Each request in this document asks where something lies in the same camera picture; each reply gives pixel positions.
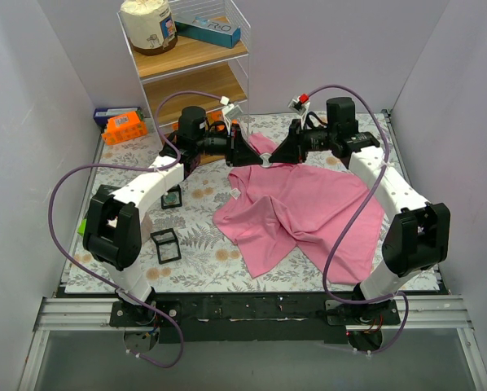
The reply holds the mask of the pink t-shirt garment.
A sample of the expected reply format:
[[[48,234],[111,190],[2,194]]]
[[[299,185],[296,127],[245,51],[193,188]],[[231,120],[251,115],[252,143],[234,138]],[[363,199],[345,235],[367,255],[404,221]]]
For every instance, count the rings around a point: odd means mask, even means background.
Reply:
[[[250,165],[228,175],[232,196],[213,215],[238,246],[253,278],[273,270],[294,248],[333,283],[356,284],[371,273],[384,211],[371,199],[340,243],[339,234],[369,190],[353,174],[307,164]]]

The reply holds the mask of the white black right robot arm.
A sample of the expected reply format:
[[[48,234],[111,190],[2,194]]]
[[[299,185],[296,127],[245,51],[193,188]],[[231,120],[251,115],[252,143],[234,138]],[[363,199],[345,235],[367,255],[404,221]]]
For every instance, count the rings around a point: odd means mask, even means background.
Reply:
[[[382,246],[383,261],[354,289],[352,316],[360,323],[373,322],[381,313],[380,302],[392,299],[410,279],[444,261],[448,252],[450,210],[432,204],[416,192],[389,164],[389,145],[383,133],[361,132],[355,104],[349,97],[327,101],[327,122],[306,129],[309,98],[292,99],[291,110],[298,114],[287,137],[264,165],[297,164],[309,152],[330,151],[368,187],[367,199],[375,199],[390,221]]]

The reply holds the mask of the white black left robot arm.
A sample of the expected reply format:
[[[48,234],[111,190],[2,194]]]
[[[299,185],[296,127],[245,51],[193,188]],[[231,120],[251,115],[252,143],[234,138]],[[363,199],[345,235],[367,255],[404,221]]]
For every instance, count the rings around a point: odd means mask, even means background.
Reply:
[[[182,110],[175,141],[168,141],[148,172],[106,193],[97,192],[90,201],[83,236],[84,248],[103,263],[118,296],[128,301],[128,315],[138,325],[150,324],[156,306],[147,298],[151,286],[138,260],[145,242],[143,220],[149,208],[172,187],[185,180],[199,165],[202,155],[224,156],[229,166],[260,165],[263,160],[241,133],[236,118],[239,106],[222,108],[223,130],[207,122],[204,109]]]

